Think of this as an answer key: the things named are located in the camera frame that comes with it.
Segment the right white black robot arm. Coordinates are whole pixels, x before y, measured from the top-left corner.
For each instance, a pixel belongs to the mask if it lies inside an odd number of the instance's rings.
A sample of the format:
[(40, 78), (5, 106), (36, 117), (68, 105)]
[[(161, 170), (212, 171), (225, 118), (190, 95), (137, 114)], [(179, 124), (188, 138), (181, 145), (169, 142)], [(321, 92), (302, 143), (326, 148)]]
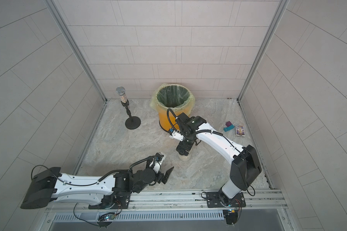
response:
[(251, 145), (244, 147), (229, 140), (200, 116), (188, 117), (185, 113), (176, 115), (169, 108), (167, 119), (171, 125), (167, 132), (171, 138), (179, 140), (176, 151), (181, 158), (188, 157), (192, 147), (203, 141), (231, 165), (229, 180), (214, 195), (206, 193), (208, 206), (245, 207), (242, 192), (253, 188), (252, 183), (262, 172), (256, 149)]

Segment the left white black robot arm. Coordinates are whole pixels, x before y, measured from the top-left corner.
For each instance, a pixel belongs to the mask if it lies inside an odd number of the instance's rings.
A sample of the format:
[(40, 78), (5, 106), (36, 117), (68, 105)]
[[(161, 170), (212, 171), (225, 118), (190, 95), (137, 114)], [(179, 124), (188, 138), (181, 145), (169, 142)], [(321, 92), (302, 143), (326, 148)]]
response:
[(103, 176), (76, 176), (62, 173), (60, 167), (46, 167), (31, 176), (31, 184), (21, 209), (40, 209), (49, 203), (83, 203), (89, 209), (127, 209), (132, 193), (148, 186), (166, 184), (173, 171), (162, 172), (165, 156), (156, 153), (130, 165), (112, 170)]

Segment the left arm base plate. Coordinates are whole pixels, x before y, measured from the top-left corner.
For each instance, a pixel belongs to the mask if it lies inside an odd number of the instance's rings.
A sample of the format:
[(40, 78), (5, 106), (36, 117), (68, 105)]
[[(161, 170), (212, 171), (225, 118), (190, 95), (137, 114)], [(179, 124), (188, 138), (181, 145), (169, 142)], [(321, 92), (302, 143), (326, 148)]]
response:
[(95, 206), (88, 206), (88, 209), (127, 209), (130, 196), (104, 195), (101, 203)]

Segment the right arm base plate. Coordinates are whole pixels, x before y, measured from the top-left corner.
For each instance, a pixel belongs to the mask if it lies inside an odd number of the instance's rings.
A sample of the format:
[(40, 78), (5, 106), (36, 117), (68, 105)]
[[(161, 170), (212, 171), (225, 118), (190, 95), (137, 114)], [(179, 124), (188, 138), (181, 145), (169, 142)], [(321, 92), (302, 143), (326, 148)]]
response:
[(228, 198), (223, 192), (206, 192), (205, 200), (209, 208), (244, 208), (246, 207), (243, 193), (236, 194), (233, 198)]

